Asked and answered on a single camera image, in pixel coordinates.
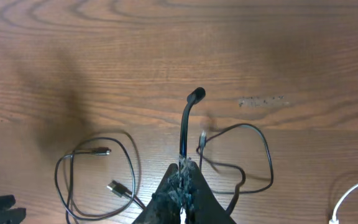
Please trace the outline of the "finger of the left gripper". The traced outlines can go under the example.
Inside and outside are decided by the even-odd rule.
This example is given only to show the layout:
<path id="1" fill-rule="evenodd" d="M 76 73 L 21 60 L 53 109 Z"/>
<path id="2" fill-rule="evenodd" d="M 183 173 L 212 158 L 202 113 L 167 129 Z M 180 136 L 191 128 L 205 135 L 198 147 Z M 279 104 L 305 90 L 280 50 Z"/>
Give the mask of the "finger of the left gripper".
<path id="1" fill-rule="evenodd" d="M 20 224 L 26 218 L 26 209 L 13 208 L 15 204 L 13 195 L 0 196 L 0 224 Z"/>

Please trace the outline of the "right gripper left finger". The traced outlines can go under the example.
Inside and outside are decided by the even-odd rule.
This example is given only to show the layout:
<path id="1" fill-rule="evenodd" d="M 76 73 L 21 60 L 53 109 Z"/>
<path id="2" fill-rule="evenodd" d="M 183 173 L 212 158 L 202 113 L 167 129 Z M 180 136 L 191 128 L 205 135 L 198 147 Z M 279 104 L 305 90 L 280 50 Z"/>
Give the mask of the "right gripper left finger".
<path id="1" fill-rule="evenodd" d="M 178 165 L 170 164 L 151 201 L 133 224 L 180 224 L 179 180 Z"/>

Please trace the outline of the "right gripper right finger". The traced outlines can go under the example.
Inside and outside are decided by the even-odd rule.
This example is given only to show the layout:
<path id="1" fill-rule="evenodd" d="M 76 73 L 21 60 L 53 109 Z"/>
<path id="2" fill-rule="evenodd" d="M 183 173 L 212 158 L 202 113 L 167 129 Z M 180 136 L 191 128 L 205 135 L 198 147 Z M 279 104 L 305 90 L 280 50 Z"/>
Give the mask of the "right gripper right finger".
<path id="1" fill-rule="evenodd" d="M 213 195 L 208 183 L 194 161 L 185 169 L 185 223 L 235 224 Z"/>

